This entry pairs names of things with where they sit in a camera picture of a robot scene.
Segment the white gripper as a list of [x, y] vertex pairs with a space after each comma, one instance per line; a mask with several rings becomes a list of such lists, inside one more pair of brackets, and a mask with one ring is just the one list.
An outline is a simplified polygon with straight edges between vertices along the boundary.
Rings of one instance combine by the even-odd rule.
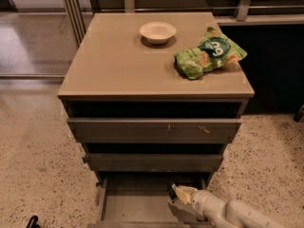
[[178, 221], [195, 223], [207, 219], [213, 222], [226, 220], [226, 202], [212, 193], [184, 185], [177, 185], [176, 193], [179, 200], [169, 202], [168, 208]]

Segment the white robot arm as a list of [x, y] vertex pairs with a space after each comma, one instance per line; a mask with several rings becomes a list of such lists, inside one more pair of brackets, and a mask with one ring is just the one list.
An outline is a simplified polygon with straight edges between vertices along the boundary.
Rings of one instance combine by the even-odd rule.
[[199, 219], [208, 219], [215, 228], [286, 228], [238, 199], [224, 201], [206, 190], [176, 185], [168, 188], [171, 200], [189, 204]]

